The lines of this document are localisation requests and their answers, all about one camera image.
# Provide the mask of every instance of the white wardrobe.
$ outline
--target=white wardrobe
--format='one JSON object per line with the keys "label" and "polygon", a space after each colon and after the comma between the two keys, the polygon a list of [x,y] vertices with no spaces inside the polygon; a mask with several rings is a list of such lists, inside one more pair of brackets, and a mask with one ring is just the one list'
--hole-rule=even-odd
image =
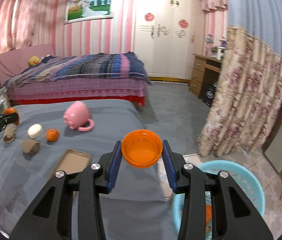
{"label": "white wardrobe", "polygon": [[191,79],[202,54],[204,12],[197,0],[137,0],[134,52],[150,77]]}

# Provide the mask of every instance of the brown tray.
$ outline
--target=brown tray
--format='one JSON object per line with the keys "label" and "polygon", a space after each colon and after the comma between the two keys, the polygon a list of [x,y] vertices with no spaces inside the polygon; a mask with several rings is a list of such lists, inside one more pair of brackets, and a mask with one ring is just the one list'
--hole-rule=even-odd
{"label": "brown tray", "polygon": [[73,149],[67,149],[52,171],[50,178],[57,171],[65,171],[66,174],[73,174],[83,171],[90,163],[91,156],[87,153]]}

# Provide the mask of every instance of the gray floor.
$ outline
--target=gray floor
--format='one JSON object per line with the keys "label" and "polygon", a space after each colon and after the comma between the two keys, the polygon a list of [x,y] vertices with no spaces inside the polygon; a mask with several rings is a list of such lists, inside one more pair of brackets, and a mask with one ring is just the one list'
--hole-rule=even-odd
{"label": "gray floor", "polygon": [[189,92],[187,84],[152,82],[149,96],[140,114],[147,128],[162,140],[168,140],[172,151],[199,152],[196,140],[210,108]]}

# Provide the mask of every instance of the orange plastic cup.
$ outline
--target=orange plastic cup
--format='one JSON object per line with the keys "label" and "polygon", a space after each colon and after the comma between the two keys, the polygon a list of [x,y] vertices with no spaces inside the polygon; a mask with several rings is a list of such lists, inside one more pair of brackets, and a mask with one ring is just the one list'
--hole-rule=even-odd
{"label": "orange plastic cup", "polygon": [[126,161],[136,168],[148,168],[155,164],[162,154],[163,144],[159,136],[149,130],[136,130],[122,141],[122,154]]}

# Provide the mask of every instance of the bride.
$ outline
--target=bride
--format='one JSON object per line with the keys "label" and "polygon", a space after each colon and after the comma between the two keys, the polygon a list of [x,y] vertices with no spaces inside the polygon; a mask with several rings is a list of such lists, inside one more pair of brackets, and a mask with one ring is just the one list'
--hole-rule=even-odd
{"label": "bride", "polygon": [[106,15],[108,11],[93,11],[89,7],[89,2],[84,1],[83,3],[83,10],[82,10],[82,17],[91,17],[91,16],[99,16],[99,15]]}

